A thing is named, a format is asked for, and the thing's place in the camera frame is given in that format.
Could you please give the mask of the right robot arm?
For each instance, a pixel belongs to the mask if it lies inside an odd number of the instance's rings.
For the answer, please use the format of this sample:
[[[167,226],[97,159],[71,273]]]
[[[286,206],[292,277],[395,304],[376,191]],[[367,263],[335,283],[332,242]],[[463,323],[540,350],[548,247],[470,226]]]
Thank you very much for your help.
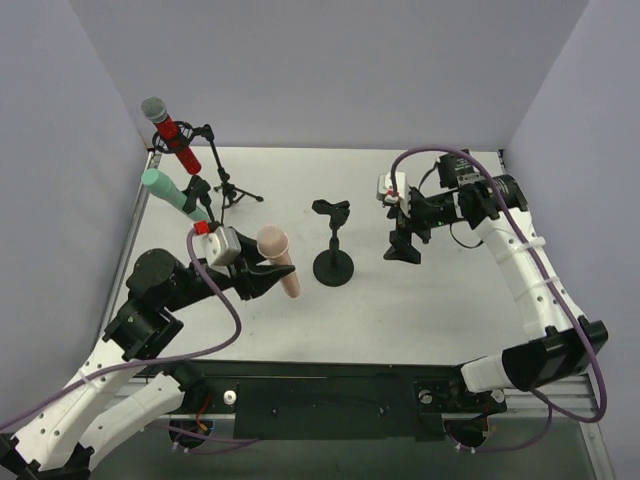
[[[528,202],[508,174],[493,176],[465,150],[444,148],[436,163],[442,193],[427,197],[399,164],[379,177],[376,197],[395,222],[387,260],[420,264],[415,237],[428,243],[439,227],[467,224],[496,262],[521,317],[526,341],[461,368],[468,391],[532,391],[596,367],[608,339],[572,300],[545,252]]]

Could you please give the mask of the peach toy microphone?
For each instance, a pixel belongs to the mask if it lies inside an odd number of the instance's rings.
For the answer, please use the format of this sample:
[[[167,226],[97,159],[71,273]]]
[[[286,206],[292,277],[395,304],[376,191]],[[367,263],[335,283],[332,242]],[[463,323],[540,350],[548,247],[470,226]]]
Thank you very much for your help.
[[[288,235],[275,225],[267,225],[258,231],[256,236],[259,253],[275,266],[292,266],[289,254]],[[300,284],[295,272],[289,273],[280,280],[286,294],[290,298],[300,295]]]

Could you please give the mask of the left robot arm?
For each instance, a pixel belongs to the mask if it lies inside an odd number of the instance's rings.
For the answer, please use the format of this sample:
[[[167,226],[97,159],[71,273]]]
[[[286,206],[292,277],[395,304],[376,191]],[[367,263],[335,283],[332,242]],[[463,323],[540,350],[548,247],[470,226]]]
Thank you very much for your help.
[[[72,379],[2,423],[3,428],[21,426],[1,435],[2,467],[19,479],[86,479],[147,424],[185,400],[206,395],[194,359],[228,348],[242,331],[225,290],[256,299],[295,272],[291,263],[263,256],[253,239],[233,235],[231,245],[231,274],[213,269],[205,258],[193,256],[185,265],[165,249],[144,252],[127,279],[127,301]],[[205,349],[163,356],[184,326],[175,312],[209,297],[218,298],[231,315],[231,336]]]

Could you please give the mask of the black round-base stand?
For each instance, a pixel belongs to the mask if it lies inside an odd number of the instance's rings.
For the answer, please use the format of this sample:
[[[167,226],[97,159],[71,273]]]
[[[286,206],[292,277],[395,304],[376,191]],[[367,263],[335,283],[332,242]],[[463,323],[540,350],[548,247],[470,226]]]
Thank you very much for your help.
[[[186,198],[182,211],[195,225],[197,235],[212,234],[220,227],[211,207],[210,190],[211,186],[206,180],[193,175],[187,188],[182,191]]]
[[[350,215],[348,200],[330,203],[317,199],[312,210],[319,215],[329,216],[331,237],[326,250],[319,253],[313,261],[313,274],[318,282],[328,287],[340,287],[349,282],[354,274],[352,258],[340,248],[339,229],[344,226]]]

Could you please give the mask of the black tripod microphone stand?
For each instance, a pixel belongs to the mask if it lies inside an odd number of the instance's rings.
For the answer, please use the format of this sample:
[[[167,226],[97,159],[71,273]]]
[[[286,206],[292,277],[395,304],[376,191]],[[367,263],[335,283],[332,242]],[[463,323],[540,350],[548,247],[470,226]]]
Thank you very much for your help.
[[[215,143],[215,134],[212,127],[209,124],[205,124],[204,126],[201,126],[201,127],[193,127],[188,122],[184,122],[184,121],[175,121],[175,122],[178,124],[182,133],[185,135],[185,137],[189,141],[190,148],[191,148],[191,143],[196,137],[204,138],[206,142],[209,144],[209,147],[214,157],[216,171],[219,177],[219,184],[213,188],[213,191],[216,193],[220,193],[222,196],[221,216],[220,216],[221,223],[224,222],[226,212],[233,206],[239,204],[244,198],[251,198],[256,200],[257,202],[264,201],[264,198],[262,196],[251,193],[245,189],[239,188],[231,182],[230,174],[226,171],[226,169],[222,165],[221,158]],[[165,150],[164,142],[158,138],[157,130],[153,134],[152,145],[156,151],[162,154],[172,154],[171,152]]]

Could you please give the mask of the mint green toy microphone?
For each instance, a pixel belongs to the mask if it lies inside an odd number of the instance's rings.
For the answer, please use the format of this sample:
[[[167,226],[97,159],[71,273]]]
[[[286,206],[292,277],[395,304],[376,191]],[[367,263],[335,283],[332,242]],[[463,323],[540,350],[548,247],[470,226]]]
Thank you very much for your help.
[[[158,169],[148,169],[141,176],[141,184],[154,197],[165,201],[174,209],[187,216],[192,222],[208,219],[207,214],[199,207],[188,207],[187,196],[179,190],[174,182]]]

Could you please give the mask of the red glitter microphone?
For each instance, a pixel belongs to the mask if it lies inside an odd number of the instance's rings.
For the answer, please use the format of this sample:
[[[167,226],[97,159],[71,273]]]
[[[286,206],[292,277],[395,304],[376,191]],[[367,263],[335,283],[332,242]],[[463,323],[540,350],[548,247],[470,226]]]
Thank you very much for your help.
[[[197,175],[201,171],[201,164],[180,127],[168,114],[165,102],[158,97],[148,97],[142,101],[141,111],[155,125],[165,150],[174,154],[190,175]]]

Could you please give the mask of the black round-base stand front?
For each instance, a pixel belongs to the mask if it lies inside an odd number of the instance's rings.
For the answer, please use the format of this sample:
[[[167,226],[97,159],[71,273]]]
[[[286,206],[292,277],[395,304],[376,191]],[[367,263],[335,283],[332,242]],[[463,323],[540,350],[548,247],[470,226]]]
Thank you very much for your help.
[[[340,248],[339,229],[344,226],[350,215],[348,200],[330,203],[317,199],[312,210],[319,215],[329,216],[331,237],[326,250],[319,253],[313,261],[313,274],[318,282],[328,287],[340,287],[349,282],[354,274],[352,258]]]

